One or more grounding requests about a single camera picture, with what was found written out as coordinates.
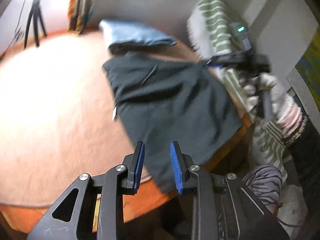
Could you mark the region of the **right forearm dark sleeve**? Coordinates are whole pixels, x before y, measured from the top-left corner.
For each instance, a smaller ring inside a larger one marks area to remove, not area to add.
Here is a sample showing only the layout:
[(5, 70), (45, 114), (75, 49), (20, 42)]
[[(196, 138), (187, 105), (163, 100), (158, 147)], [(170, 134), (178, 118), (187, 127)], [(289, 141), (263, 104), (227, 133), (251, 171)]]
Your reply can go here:
[(283, 143), (289, 149), (302, 186), (306, 205), (319, 206), (319, 133), (307, 116)]

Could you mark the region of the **right hand white glove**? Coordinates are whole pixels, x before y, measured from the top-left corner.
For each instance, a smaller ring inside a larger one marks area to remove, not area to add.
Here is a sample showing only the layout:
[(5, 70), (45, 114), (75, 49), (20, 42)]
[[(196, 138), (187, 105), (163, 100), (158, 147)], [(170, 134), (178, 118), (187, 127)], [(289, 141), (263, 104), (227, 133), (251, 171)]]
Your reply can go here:
[(241, 73), (239, 82), (248, 96), (250, 108), (258, 104), (257, 91), (259, 88), (270, 92), (272, 112), (284, 138), (288, 138), (299, 130), (303, 121), (302, 110), (275, 75), (261, 73), (258, 77), (247, 77)]

